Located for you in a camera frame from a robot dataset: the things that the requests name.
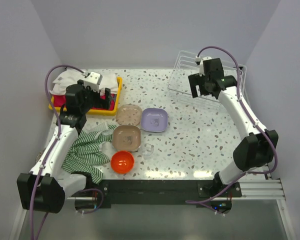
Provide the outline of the white wire dish rack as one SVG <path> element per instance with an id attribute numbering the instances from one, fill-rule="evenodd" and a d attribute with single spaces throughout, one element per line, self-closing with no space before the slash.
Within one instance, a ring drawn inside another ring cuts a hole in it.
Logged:
<path id="1" fill-rule="evenodd" d="M 192 97 L 188 76 L 199 73 L 200 69 L 195 62 L 196 56 L 197 53 L 192 53 L 185 50 L 181 50 L 178 53 L 173 71 L 169 78 L 168 90 L 171 92 L 171 94 L 173 93 L 176 95 L 177 100 L 184 101 L 189 105 L 197 105 L 197 106 L 203 105 L 204 107 L 208 106 L 208 108 L 222 107 L 222 105 L 211 95 L 209 96 L 200 95 L 198 86 L 196 87 L 198 92 L 198 97 L 197 98 Z M 237 79 L 236 66 L 233 60 L 226 54 L 224 58 L 218 56 L 217 58 L 220 58 L 222 62 L 224 76 L 231 75 Z M 240 68 L 241 93 L 243 93 L 244 99 L 246 100 L 247 104 L 250 105 L 250 101 L 245 89 L 247 67 L 243 64 L 239 64 L 238 66 Z"/>

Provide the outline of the clear glass cup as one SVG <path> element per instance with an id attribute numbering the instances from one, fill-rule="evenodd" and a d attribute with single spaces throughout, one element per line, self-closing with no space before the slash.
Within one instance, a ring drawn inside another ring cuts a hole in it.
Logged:
<path id="1" fill-rule="evenodd" d="M 149 157 L 153 154 L 154 152 L 154 145 L 150 143 L 145 143 L 142 147 L 142 155 L 144 157 Z"/>

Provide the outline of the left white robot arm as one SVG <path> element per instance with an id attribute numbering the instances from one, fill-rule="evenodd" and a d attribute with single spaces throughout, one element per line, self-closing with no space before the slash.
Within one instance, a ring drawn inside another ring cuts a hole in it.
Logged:
<path id="1" fill-rule="evenodd" d="M 43 155 L 29 173 L 17 178 L 17 188 L 23 209 L 59 213 L 65 199 L 75 193 L 89 196 L 94 190 L 92 177 L 84 170 L 71 174 L 61 168 L 66 155 L 80 135 L 87 112 L 92 108 L 107 108 L 111 104 L 110 89 L 105 89 L 105 98 L 100 97 L 101 80 L 78 80 L 66 88 L 65 104 L 57 113 L 53 136 Z"/>

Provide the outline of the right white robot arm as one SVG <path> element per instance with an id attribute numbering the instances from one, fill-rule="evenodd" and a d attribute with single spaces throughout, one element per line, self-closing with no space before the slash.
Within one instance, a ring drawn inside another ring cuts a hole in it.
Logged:
<path id="1" fill-rule="evenodd" d="M 260 123 L 241 93 L 240 78 L 226 76 L 219 58 L 198 56 L 195 62 L 199 72 L 188 76 L 192 97 L 212 96 L 218 100 L 229 113 L 240 136 L 240 143 L 232 154 L 233 161 L 214 175 L 209 188 L 212 196 L 223 197 L 245 174 L 252 174 L 254 169 L 277 159 L 279 135 Z"/>

